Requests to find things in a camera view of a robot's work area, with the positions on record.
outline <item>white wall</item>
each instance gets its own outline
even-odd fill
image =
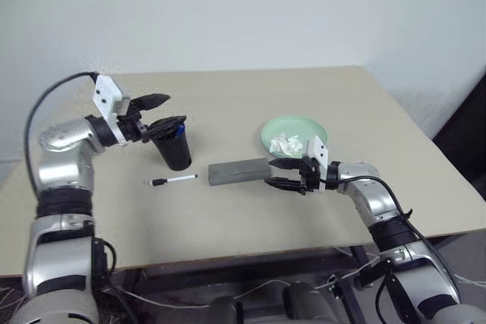
[[[432,137],[484,71],[486,0],[0,0],[0,159],[75,71],[362,64]]]

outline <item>gray block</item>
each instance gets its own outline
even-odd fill
[[[208,172],[211,186],[263,180],[271,176],[270,165],[267,159],[215,163],[209,165]]]

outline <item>tissue paper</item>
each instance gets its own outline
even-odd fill
[[[270,140],[270,153],[281,152],[288,157],[300,157],[302,147],[298,136],[287,137],[283,132]]]

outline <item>black cable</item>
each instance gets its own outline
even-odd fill
[[[131,309],[130,305],[128,302],[125,300],[125,298],[122,296],[122,293],[118,291],[118,289],[113,286],[113,284],[108,281],[108,286],[111,288],[111,292],[113,293],[113,296],[115,296],[120,304],[123,306],[125,309],[125,312],[128,315],[128,318],[130,319],[131,324],[138,324],[138,319],[133,310]]]
[[[380,287],[378,288],[377,296],[374,297],[374,308],[377,311],[378,318],[380,318],[381,324],[387,324],[387,321],[383,318],[383,315],[381,315],[381,310],[380,310],[380,299],[381,299],[381,293],[383,292],[383,289],[385,288],[385,284],[387,283],[388,275],[383,277],[383,281],[381,282]]]
[[[103,245],[108,247],[108,249],[112,252],[112,266],[110,267],[108,273],[106,274],[106,276],[108,278],[112,277],[112,274],[113,274],[113,271],[115,271],[115,266],[116,266],[116,251],[115,251],[115,248],[112,246],[111,243],[107,242],[107,241],[103,241]]]
[[[96,78],[98,77],[98,73],[96,72],[79,72],[77,74],[73,74],[71,76],[68,76],[54,85],[50,86],[44,93],[38,98],[36,103],[33,105],[32,109],[29,112],[29,115],[27,116],[27,121],[25,122],[25,128],[24,128],[24,158],[25,158],[25,164],[27,167],[27,175],[29,177],[29,182],[30,185],[32,186],[33,192],[37,197],[37,186],[36,186],[36,180],[33,177],[33,172],[32,172],[32,165],[30,162],[30,148],[29,148],[29,137],[30,137],[30,126],[32,124],[32,120],[34,115],[37,112],[37,109],[39,106],[42,104],[44,99],[54,90],[57,89],[59,86],[61,86],[63,83],[67,83],[68,81],[77,79],[78,77],[82,76],[89,76],[93,79],[93,81],[96,82]]]
[[[336,180],[336,181],[327,181],[324,179],[320,179],[320,182],[324,184],[345,184],[347,182],[353,182],[353,181],[359,181],[359,180],[373,180],[376,182],[379,182],[385,190],[387,190],[388,194],[392,198],[393,202],[396,205],[396,208],[398,209],[400,215],[402,218],[405,220],[406,224],[410,227],[410,229],[417,235],[418,238],[420,238],[421,241],[424,242],[424,244],[427,246],[427,248],[437,257],[439,260],[440,264],[445,268],[447,275],[449,276],[450,281],[452,282],[454,289],[456,290],[457,296],[459,298],[459,304],[462,303],[462,293],[459,289],[459,286],[457,285],[456,278],[454,277],[453,270],[449,267],[445,259],[440,255],[440,253],[437,251],[437,249],[434,247],[434,245],[426,238],[424,235],[418,231],[418,229],[409,221],[409,217],[412,214],[412,210],[407,212],[406,214],[403,212],[402,206],[400,205],[398,199],[396,198],[395,194],[393,193],[392,189],[388,184],[383,181],[382,179],[376,177],[376,176],[370,176],[370,175],[363,175],[363,176],[354,176],[352,178],[343,178],[341,180]]]

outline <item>white marker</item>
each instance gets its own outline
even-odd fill
[[[166,182],[191,180],[192,178],[197,178],[197,175],[187,175],[181,176],[180,178],[157,178],[156,180],[145,181],[150,186],[164,185]]]

